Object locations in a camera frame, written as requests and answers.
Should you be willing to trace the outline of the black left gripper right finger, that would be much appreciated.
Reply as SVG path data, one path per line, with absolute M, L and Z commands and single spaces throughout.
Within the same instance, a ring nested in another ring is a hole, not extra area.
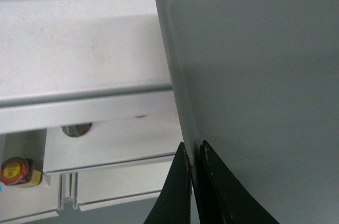
M 195 198 L 201 223 L 278 223 L 206 140 L 195 167 Z

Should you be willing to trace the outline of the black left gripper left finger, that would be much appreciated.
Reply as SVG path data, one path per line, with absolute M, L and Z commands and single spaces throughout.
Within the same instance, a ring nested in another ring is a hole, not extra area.
M 144 223 L 191 222 L 192 181 L 185 145 L 180 142 L 164 186 Z

